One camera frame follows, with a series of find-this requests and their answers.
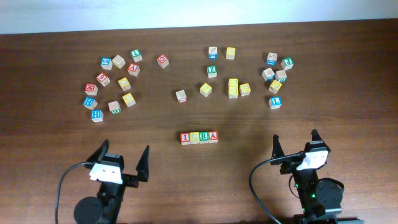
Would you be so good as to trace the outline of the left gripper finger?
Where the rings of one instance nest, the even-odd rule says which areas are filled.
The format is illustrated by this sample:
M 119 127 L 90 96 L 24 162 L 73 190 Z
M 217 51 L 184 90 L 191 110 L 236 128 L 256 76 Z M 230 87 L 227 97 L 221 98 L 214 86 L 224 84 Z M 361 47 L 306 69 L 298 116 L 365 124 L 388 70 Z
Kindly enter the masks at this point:
M 147 145 L 136 166 L 137 178 L 141 182 L 148 182 L 149 180 L 149 151 L 150 146 Z
M 87 162 L 101 162 L 109 149 L 109 140 L 105 139 L 102 145 L 89 157 Z

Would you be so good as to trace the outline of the red I block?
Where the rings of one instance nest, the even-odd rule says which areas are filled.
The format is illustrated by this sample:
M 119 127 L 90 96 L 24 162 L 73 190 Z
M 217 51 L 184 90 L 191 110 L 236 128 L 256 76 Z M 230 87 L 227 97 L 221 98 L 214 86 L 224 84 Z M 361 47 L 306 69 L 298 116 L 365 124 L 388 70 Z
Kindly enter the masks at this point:
M 180 134 L 180 142 L 181 145 L 189 145 L 190 142 L 190 133 L 181 133 Z

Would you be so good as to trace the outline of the yellow C block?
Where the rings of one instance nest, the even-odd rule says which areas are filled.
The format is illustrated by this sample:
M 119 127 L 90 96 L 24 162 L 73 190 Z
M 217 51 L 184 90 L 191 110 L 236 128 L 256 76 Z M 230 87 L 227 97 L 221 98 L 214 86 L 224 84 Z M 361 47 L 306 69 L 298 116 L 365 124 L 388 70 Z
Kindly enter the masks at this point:
M 190 133 L 190 144 L 199 144 L 200 143 L 200 133 L 199 132 L 191 132 Z

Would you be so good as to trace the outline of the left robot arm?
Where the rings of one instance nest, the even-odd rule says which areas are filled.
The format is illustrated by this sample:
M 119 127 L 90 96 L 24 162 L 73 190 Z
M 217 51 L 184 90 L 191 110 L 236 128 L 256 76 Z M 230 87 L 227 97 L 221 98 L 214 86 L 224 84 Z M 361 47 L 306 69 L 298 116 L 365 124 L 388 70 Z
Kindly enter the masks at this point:
M 147 146 L 136 166 L 136 175 L 123 173 L 124 158 L 108 152 L 109 141 L 86 160 L 85 168 L 90 170 L 90 179 L 100 183 L 95 197 L 81 199 L 74 209 L 74 219 L 79 224 L 115 224 L 125 189 L 137 188 L 149 180 L 149 152 Z

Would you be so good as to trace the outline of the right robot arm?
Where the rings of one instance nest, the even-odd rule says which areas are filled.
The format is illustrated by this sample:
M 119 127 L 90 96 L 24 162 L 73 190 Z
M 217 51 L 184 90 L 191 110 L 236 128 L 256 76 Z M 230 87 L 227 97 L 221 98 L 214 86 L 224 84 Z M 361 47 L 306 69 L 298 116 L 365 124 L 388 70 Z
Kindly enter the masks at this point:
M 341 213 L 344 185 L 331 178 L 320 179 L 317 171 L 326 165 L 330 148 L 317 130 L 311 132 L 312 140 L 304 150 L 285 155 L 278 135 L 273 135 L 271 164 L 280 165 L 282 175 L 292 175 L 303 213 L 294 215 L 295 223 L 337 223 Z

